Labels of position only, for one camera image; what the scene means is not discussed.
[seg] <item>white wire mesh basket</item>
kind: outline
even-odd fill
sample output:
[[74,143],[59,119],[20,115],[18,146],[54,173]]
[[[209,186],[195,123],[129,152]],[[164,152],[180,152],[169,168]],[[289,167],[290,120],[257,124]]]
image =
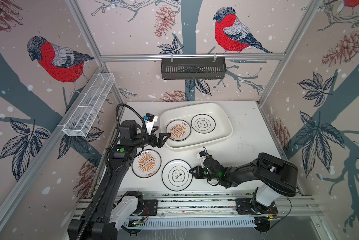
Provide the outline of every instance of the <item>white wire mesh basket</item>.
[[114,81],[115,79],[112,73],[98,74],[92,86],[85,93],[79,106],[74,110],[73,115],[62,129],[67,136],[87,136]]

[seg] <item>white tray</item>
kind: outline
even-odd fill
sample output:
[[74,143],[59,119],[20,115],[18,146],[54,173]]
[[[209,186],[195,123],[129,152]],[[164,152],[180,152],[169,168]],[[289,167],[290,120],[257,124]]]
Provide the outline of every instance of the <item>white tray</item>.
[[193,149],[200,146],[207,146],[216,142],[221,142],[233,134],[233,127],[225,111],[215,103],[203,103],[182,108],[176,108],[164,112],[160,119],[161,132],[166,132],[166,126],[173,120],[184,120],[191,125],[193,117],[199,114],[206,114],[212,117],[216,127],[212,132],[199,133],[192,127],[192,133],[183,141],[173,141],[168,139],[166,146],[174,151]]

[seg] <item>dark gray basket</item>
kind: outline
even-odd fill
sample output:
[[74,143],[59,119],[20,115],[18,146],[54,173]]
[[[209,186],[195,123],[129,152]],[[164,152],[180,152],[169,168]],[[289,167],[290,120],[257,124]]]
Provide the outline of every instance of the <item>dark gray basket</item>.
[[226,73],[225,58],[163,58],[162,79],[222,79]]

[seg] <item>gray floor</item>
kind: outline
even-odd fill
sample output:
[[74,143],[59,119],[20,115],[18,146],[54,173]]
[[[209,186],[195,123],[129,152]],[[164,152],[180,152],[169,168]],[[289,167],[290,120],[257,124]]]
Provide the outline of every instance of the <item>gray floor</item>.
[[123,229],[118,239],[126,240],[319,240],[310,217],[287,217],[268,234],[254,228],[198,228],[172,230],[143,230],[138,236],[129,236]]

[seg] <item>orange sunburst design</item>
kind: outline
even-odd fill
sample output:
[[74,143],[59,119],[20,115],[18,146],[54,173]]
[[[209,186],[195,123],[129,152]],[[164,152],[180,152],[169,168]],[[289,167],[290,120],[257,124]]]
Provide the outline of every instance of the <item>orange sunburst design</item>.
[[145,155],[138,161],[138,167],[143,172],[152,170],[156,165],[156,159],[153,155]]
[[174,137],[182,137],[186,134],[186,128],[182,125],[174,125],[172,128],[171,128],[171,134],[174,136]]

